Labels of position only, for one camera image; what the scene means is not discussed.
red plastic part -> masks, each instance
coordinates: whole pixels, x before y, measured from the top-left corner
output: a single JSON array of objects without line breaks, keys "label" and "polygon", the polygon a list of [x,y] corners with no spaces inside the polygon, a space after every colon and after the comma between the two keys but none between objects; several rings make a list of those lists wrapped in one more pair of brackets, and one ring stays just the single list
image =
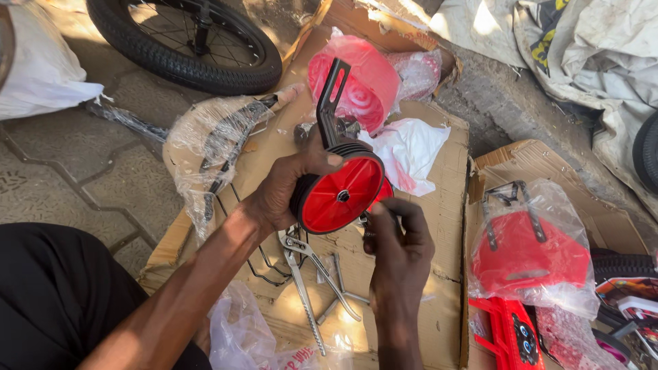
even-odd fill
[{"label": "red plastic part", "polygon": [[[474,336],[477,343],[495,354],[498,370],[542,370],[545,368],[542,351],[537,347],[537,332],[520,301],[508,301],[498,297],[492,297],[488,300],[469,298],[468,304],[489,313],[493,342],[489,342],[477,334]],[[518,345],[513,313],[521,323],[526,324],[524,327],[530,329],[532,336],[535,338],[533,350],[538,353],[538,361],[534,365],[521,360],[519,352],[523,351],[523,348],[519,348]]]},{"label": "red plastic part", "polygon": [[530,215],[517,211],[492,219],[498,249],[492,251],[486,230],[471,265],[487,294],[568,282],[582,287],[590,264],[589,251],[543,218],[546,242],[537,241]]},{"label": "red plastic part", "polygon": [[[379,190],[379,193],[372,201],[372,204],[375,204],[382,199],[392,198],[394,195],[395,194],[393,193],[393,186],[391,185],[391,183],[388,181],[387,178],[384,178],[384,183],[382,184],[382,188]],[[372,204],[370,205],[370,207],[368,207],[368,212],[372,211]]]},{"label": "red plastic part", "polygon": [[[304,201],[301,216],[309,232],[330,232],[356,219],[376,197],[384,168],[374,158],[346,159],[340,171],[322,176]],[[338,201],[347,190],[349,199]]]},{"label": "red plastic part", "polygon": [[[336,116],[353,115],[364,130],[369,133],[377,131],[388,117],[397,96],[399,75],[368,41],[351,35],[332,36],[309,61],[309,87],[316,104],[334,57],[351,66]],[[339,85],[334,86],[332,96],[338,92]]]}]

cardboard box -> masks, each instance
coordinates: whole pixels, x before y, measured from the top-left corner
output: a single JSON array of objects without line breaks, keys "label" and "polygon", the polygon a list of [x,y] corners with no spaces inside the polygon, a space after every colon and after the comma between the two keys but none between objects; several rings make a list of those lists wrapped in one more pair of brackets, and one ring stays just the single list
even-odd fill
[{"label": "cardboard box", "polygon": [[[628,213],[592,195],[576,171],[541,141],[525,140],[510,144],[475,159],[471,167],[464,218],[464,271],[468,269],[468,257],[482,222],[479,201],[486,190],[514,180],[531,182],[546,178],[562,186],[585,225],[591,248],[609,248],[620,253],[647,253]],[[495,370],[495,356],[475,342],[468,327],[469,317],[478,310],[468,305],[466,279],[464,276],[460,368]],[[547,369],[560,369],[547,356],[544,356],[544,360]]]},{"label": "cardboard box", "polygon": [[[345,34],[365,38],[381,51],[422,51],[441,47],[436,40],[421,30],[410,28],[399,20],[383,27],[381,20],[385,17],[385,14],[372,9],[357,7],[350,0],[321,3],[315,17],[302,29],[299,39],[286,56],[286,71],[279,87],[307,82],[308,62],[326,44],[331,26],[339,27]],[[460,69],[459,61],[445,49],[442,51],[442,83],[446,83],[458,78]],[[258,149],[240,155],[236,164],[237,175],[233,181],[241,197],[247,196],[258,186],[276,158],[296,152],[291,136],[292,128],[311,109],[310,91],[306,90],[295,101],[277,112],[276,117],[268,123],[266,131],[250,139]],[[428,176],[429,180],[437,184],[437,190],[421,198],[401,192],[396,196],[411,199],[422,206],[436,244],[432,273],[424,290],[426,299],[421,303],[418,318],[423,364],[426,369],[457,369],[460,355],[457,339],[461,330],[461,248],[468,162],[468,125],[434,103],[404,101],[401,102],[401,111],[401,116],[394,117],[393,120],[413,117],[432,126],[451,127],[449,139],[441,148]],[[228,210],[237,204],[230,188],[221,192],[219,197]],[[194,238],[190,237],[191,234],[193,232],[190,232],[190,220],[182,211],[153,252],[139,278],[139,283],[149,293],[158,289],[177,266],[193,253],[195,243]],[[311,236],[310,245],[320,256],[338,252],[346,288],[355,294],[368,296],[374,259],[363,253],[361,235],[354,227],[348,225],[331,234]],[[288,269],[284,265],[282,246],[276,235],[268,238],[262,247],[273,264],[284,271]],[[265,266],[258,250],[251,256],[251,261],[259,273],[272,280],[283,280],[279,274]],[[304,264],[301,274],[315,315],[319,317],[334,301],[335,295],[327,284],[316,283],[316,269],[310,261]],[[246,282],[256,296],[259,308],[277,338],[279,350],[315,343],[297,289],[292,282],[275,287],[254,277],[246,264],[236,279]],[[337,330],[348,334],[354,344],[355,368],[377,369],[377,333],[372,310],[358,301],[350,300],[350,303],[363,320],[354,321],[344,308],[338,305],[320,327],[322,336],[325,341],[331,342],[331,337]]]}]

red training wheel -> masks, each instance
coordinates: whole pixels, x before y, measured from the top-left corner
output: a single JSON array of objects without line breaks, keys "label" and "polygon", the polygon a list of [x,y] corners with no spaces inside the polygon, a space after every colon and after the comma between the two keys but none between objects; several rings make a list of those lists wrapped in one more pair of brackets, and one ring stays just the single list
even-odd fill
[{"label": "red training wheel", "polygon": [[379,194],[384,181],[382,161],[359,143],[330,149],[345,158],[340,171],[299,179],[290,210],[311,234],[327,234],[348,225],[365,211]]}]

black tire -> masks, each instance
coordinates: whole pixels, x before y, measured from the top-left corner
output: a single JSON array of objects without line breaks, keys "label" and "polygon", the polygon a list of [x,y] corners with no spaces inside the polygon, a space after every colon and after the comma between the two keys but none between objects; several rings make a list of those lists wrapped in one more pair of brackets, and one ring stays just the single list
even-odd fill
[{"label": "black tire", "polygon": [[[267,35],[233,8],[217,0],[209,0],[211,11],[235,24],[255,40],[264,56],[258,65],[219,67],[185,55],[141,30],[128,12],[123,0],[87,0],[89,16],[99,32],[116,50],[142,68],[195,90],[215,95],[253,95],[276,85],[281,77],[279,52]],[[168,0],[170,5],[192,4],[201,0]]]},{"label": "black tire", "polygon": [[626,360],[622,361],[622,363],[624,365],[628,364],[630,361],[631,352],[630,348],[626,344],[623,344],[619,339],[611,336],[610,334],[605,334],[600,330],[592,329],[592,334],[594,334],[594,338],[619,351],[619,353],[626,357]]},{"label": "black tire", "polygon": [[592,257],[598,257],[600,255],[618,255],[619,252],[609,250],[607,248],[590,248],[590,255]]},{"label": "black tire", "polygon": [[644,187],[658,194],[658,111],[642,124],[635,137],[633,165]]},{"label": "black tire", "polygon": [[[643,254],[612,254],[599,255],[592,258],[594,265],[594,280],[601,284],[609,278],[619,277],[651,277],[658,278],[655,264],[650,255]],[[598,321],[612,328],[617,328],[626,322],[619,310],[601,304],[596,317]]]}]

red plastic wrapping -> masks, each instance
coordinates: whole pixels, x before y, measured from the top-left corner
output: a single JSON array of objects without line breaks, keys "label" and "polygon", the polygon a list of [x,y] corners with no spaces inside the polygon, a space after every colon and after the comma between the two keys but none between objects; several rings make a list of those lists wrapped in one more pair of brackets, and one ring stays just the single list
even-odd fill
[{"label": "red plastic wrapping", "polygon": [[334,27],[327,45],[309,62],[309,87],[315,104],[334,57],[351,66],[336,116],[354,116],[364,130],[374,134],[382,127],[395,103],[400,77],[369,42],[356,36],[344,36]]},{"label": "red plastic wrapping", "polygon": [[565,370],[624,370],[626,367],[596,343],[590,323],[558,307],[537,307],[537,330],[544,346]]},{"label": "red plastic wrapping", "polygon": [[589,243],[560,185],[539,179],[487,192],[471,251],[468,293],[553,307],[595,319],[599,300]]}]

